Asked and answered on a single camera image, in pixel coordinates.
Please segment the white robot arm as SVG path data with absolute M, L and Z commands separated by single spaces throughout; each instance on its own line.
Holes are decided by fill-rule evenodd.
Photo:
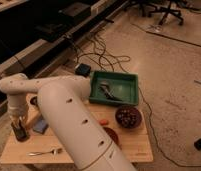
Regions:
M 13 130 L 26 133 L 26 95 L 37 95 L 38 108 L 80 171 L 137 171 L 90 114 L 84 101 L 90 81 L 81 76 L 29 79 L 19 73 L 0 80 L 7 95 Z

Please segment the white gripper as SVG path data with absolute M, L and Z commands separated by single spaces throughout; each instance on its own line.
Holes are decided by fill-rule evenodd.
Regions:
M 27 123 L 27 113 L 28 113 L 28 104 L 26 101 L 26 95 L 8 95 L 8 113 L 11 115 L 10 119 L 12 124 L 17 127 L 18 119 L 20 125 L 25 128 Z

